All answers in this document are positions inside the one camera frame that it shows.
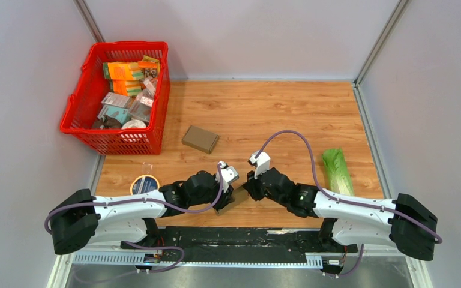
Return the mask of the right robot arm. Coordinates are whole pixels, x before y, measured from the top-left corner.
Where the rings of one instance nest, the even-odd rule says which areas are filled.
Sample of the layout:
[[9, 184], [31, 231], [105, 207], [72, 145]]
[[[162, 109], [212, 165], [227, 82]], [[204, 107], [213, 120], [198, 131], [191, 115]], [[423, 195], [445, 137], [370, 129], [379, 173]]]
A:
[[255, 201], [270, 199], [297, 217], [321, 218], [318, 243], [326, 251], [340, 245], [384, 245], [432, 261], [438, 219], [409, 194], [396, 199], [366, 199], [337, 194], [315, 185], [294, 183], [276, 168], [247, 174], [244, 189]]

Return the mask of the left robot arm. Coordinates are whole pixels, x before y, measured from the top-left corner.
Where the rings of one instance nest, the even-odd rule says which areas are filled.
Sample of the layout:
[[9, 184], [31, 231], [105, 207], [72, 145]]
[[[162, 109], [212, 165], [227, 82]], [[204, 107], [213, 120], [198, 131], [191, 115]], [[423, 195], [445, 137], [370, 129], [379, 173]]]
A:
[[104, 197], [81, 189], [54, 208], [45, 220], [55, 254], [70, 254], [89, 244], [118, 242], [121, 248], [159, 242], [155, 220], [179, 214], [219, 211], [230, 204], [232, 183], [239, 178], [232, 167], [215, 174], [199, 171], [143, 194]]

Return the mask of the cardboard box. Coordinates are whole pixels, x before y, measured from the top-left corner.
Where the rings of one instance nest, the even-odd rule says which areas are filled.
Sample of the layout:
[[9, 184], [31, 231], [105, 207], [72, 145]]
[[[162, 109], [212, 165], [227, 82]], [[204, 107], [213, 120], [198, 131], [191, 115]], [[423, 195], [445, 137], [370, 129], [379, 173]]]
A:
[[239, 187], [234, 188], [234, 191], [232, 193], [233, 201], [230, 204], [228, 204], [225, 208], [220, 210], [219, 212], [215, 211], [215, 214], [217, 216], [222, 216], [224, 213], [230, 211], [231, 209], [245, 202], [248, 198], [249, 198], [248, 191], [244, 188], [243, 185], [240, 185]]
[[220, 136], [203, 128], [191, 125], [183, 136], [183, 145], [194, 148], [206, 154], [211, 154]]

